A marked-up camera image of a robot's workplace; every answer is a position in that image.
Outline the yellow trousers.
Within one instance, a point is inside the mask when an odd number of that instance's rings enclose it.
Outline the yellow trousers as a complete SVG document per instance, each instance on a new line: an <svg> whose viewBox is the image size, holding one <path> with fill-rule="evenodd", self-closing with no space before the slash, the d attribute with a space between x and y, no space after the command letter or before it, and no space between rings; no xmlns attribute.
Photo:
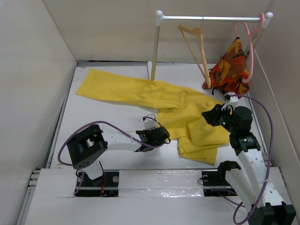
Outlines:
<svg viewBox="0 0 300 225"><path fill-rule="evenodd" d="M179 154L186 159L214 165L218 148L229 143L228 132L209 125L202 116L220 102L188 87L92 69L76 94L157 109L157 120L170 139L178 141Z"/></svg>

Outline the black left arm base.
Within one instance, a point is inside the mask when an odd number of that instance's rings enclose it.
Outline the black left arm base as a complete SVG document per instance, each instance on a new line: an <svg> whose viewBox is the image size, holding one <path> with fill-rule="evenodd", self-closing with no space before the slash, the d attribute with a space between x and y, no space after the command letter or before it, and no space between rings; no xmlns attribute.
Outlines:
<svg viewBox="0 0 300 225"><path fill-rule="evenodd" d="M105 170L105 175L96 181L91 181L84 175L79 187L82 172L77 172L77 183L75 185L75 196L77 197L118 197L119 196L119 176L117 170Z"/></svg>

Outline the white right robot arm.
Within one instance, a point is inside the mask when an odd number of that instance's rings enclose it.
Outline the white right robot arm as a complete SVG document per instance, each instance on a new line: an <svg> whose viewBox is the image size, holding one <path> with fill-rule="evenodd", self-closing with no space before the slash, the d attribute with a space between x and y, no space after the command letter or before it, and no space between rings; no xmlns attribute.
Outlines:
<svg viewBox="0 0 300 225"><path fill-rule="evenodd" d="M250 131L251 110L217 104L202 116L209 125L222 126L230 134L230 145L239 162L220 163L217 180L223 185L230 184L241 199L247 210L246 222L250 225L292 224L296 210L285 203L269 178L270 166L265 165L258 140Z"/></svg>

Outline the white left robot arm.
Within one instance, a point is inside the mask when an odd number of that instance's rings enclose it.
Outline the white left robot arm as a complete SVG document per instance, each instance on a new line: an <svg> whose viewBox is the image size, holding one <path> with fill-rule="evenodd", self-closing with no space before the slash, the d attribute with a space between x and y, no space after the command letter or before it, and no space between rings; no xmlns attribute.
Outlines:
<svg viewBox="0 0 300 225"><path fill-rule="evenodd" d="M67 141L67 149L72 167L84 175L84 180L89 181L93 186L99 186L106 177L99 160L105 151L148 152L170 141L170 134L165 127L122 135L103 132L98 124L93 124Z"/></svg>

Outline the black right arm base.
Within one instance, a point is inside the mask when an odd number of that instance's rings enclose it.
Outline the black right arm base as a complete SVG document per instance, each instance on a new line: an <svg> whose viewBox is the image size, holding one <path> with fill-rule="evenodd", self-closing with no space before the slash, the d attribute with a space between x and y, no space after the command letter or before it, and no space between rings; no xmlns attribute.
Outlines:
<svg viewBox="0 0 300 225"><path fill-rule="evenodd" d="M218 176L216 170L202 171L198 184L203 187L204 197L237 196L235 190L225 179Z"/></svg>

